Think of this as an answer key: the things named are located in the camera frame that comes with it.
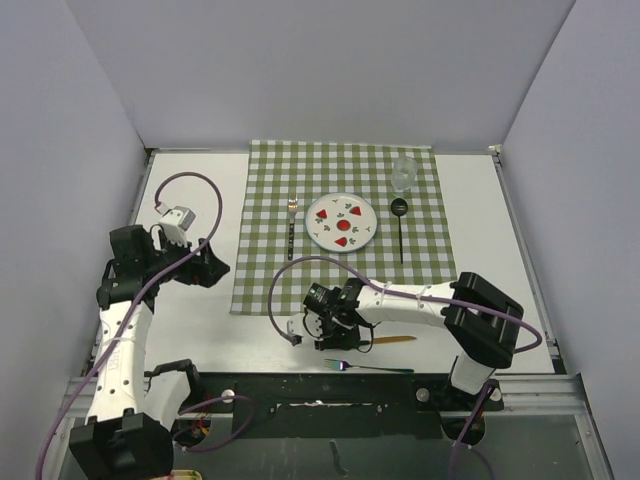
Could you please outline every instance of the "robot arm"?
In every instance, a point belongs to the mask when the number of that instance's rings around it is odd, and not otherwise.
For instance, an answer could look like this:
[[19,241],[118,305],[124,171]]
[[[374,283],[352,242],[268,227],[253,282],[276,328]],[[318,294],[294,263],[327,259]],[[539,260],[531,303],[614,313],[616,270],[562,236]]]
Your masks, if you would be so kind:
[[[229,272],[209,245],[162,277],[135,307],[131,321],[116,337],[133,299],[150,278],[191,253],[186,239],[195,215],[184,207],[167,209],[159,221],[160,249],[141,225],[110,233],[114,258],[97,292],[102,339],[98,357],[116,347],[98,373],[96,393],[85,425],[71,430],[69,448],[88,478],[153,478],[173,465],[171,426],[183,402],[204,399],[191,361],[144,372],[144,349],[159,285],[176,280],[211,287]],[[152,377],[144,391],[145,376]]]
[[[464,272],[456,282],[440,285],[373,283],[383,292],[357,278],[347,280],[342,289],[331,291],[314,283],[304,300],[305,314],[287,322],[288,333],[312,337],[318,350],[349,350],[360,345],[359,327],[373,328],[380,322],[446,328],[463,349],[453,365],[450,382],[472,395],[480,391],[496,369],[511,366],[518,326],[469,309],[443,308],[440,303],[421,300],[424,296],[464,300],[522,318],[522,307],[479,275]],[[386,290],[415,298],[385,295]]]

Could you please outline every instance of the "white wall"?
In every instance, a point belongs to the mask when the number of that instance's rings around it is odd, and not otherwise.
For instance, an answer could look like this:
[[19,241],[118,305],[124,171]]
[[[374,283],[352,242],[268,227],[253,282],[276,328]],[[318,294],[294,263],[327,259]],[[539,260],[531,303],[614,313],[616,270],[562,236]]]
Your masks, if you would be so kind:
[[0,471],[32,475],[144,150],[63,0],[0,8]]
[[502,142],[574,0],[68,0],[152,147]]
[[578,0],[505,143],[563,356],[616,478],[640,471],[640,2]]

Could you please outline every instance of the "clear plastic cup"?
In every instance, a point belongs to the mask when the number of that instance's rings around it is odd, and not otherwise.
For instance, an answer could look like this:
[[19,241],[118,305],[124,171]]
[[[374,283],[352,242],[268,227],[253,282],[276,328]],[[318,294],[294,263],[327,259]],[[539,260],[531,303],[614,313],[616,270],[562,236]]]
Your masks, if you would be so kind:
[[415,183],[418,176],[418,162],[411,157],[403,155],[393,160],[393,170],[391,171],[391,185],[393,193],[398,195],[409,190]]

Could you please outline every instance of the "white plate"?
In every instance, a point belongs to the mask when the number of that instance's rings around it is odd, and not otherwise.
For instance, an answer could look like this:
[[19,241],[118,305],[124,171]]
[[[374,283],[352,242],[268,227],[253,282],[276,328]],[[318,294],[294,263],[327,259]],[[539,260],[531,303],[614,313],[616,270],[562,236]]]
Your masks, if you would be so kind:
[[321,248],[349,253],[371,241],[378,227],[373,207],[351,193],[330,193],[317,199],[304,219],[311,240]]

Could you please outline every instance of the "green checkered tablecloth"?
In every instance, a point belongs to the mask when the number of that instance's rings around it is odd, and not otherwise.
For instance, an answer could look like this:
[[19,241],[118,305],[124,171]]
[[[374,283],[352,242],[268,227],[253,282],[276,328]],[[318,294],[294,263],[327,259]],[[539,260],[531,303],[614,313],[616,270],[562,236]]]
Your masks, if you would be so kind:
[[[419,163],[418,181],[403,197],[409,212],[402,218],[404,264],[398,253],[398,219],[389,211],[393,158],[407,155]],[[360,195],[376,211],[378,230],[364,248],[329,253],[309,238],[304,216],[327,193]],[[369,278],[405,284],[441,283],[456,277],[435,158],[430,147],[253,141],[242,212],[240,246],[231,312],[267,314],[273,275],[287,263],[289,194],[298,195],[294,259],[326,255],[340,259]],[[312,282],[342,286],[347,274],[328,262],[303,262],[288,270],[273,297],[276,315],[301,311]]]

